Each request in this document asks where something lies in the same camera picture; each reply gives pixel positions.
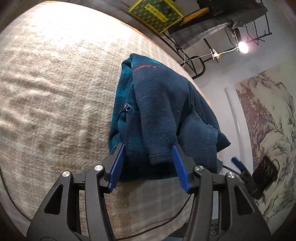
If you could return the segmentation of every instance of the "silver screw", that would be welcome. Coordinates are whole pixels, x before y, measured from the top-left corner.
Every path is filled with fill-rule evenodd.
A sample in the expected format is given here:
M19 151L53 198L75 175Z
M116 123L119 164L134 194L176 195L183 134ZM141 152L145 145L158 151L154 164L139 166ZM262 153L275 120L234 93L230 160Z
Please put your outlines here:
M203 166L196 166L195 170L197 170L198 172L201 172L204 170L204 167Z
M62 176L63 177L68 177L68 176L70 176L70 172L69 171L65 171L65 172L63 172Z
M96 171L100 171L100 170L103 169L103 166L102 166L102 165L96 165L96 166L94 167L94 169L95 169Z
M227 176L230 178L235 178L235 173L234 172L229 172L227 173Z

